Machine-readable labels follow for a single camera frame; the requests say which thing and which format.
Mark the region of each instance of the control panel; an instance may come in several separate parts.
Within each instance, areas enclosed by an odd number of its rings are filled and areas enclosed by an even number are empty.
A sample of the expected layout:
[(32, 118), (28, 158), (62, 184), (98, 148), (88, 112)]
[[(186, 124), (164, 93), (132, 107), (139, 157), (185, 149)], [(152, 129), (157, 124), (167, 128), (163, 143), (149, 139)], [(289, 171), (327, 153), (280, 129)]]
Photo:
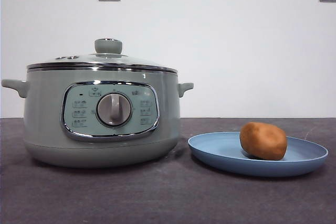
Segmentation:
[(77, 137), (140, 134), (156, 128), (158, 98), (144, 83), (75, 83), (65, 93), (61, 120), (67, 132)]

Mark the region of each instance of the blue plate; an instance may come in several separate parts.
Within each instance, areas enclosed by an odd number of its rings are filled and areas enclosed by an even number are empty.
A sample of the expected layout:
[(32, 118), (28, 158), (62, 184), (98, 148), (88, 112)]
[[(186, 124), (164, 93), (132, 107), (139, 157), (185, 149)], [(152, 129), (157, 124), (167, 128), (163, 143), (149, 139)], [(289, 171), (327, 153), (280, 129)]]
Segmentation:
[(239, 132), (214, 132), (188, 140), (195, 157), (210, 166), (232, 173), (262, 177), (288, 177), (312, 172), (323, 164), (328, 150), (295, 137), (287, 137), (287, 150), (279, 161), (262, 160), (247, 154)]

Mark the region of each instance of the lid knob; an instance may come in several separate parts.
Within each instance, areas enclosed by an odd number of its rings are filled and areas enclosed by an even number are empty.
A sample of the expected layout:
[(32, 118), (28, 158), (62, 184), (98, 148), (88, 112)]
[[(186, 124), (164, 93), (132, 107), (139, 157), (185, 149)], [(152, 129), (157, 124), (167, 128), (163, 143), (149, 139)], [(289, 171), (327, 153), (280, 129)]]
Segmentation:
[(96, 39), (94, 43), (97, 53), (120, 54), (122, 51), (122, 42), (117, 39)]

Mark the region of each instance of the pot base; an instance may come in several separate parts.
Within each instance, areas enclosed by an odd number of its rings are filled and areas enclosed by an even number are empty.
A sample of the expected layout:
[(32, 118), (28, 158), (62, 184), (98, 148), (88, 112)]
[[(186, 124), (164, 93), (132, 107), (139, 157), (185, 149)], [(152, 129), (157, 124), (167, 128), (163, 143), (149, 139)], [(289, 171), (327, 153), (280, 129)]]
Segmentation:
[(113, 148), (54, 148), (25, 142), (31, 156), (39, 161), (73, 168), (103, 168), (136, 164), (168, 153), (178, 139)]

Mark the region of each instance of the lid rim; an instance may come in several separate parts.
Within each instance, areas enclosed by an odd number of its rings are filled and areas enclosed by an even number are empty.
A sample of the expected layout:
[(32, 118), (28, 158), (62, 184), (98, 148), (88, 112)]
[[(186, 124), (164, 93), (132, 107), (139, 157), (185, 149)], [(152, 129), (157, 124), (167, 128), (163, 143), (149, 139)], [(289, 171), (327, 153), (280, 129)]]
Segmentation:
[(47, 63), (35, 63), (27, 66), (27, 69), (35, 69), (35, 68), (65, 68), (65, 67), (99, 67), (99, 68), (134, 68), (134, 69), (148, 69), (148, 70), (156, 70), (156, 71), (165, 71), (177, 73), (176, 69), (152, 66), (152, 65), (139, 65), (139, 64), (127, 64), (127, 63), (111, 63), (111, 62), (47, 62)]

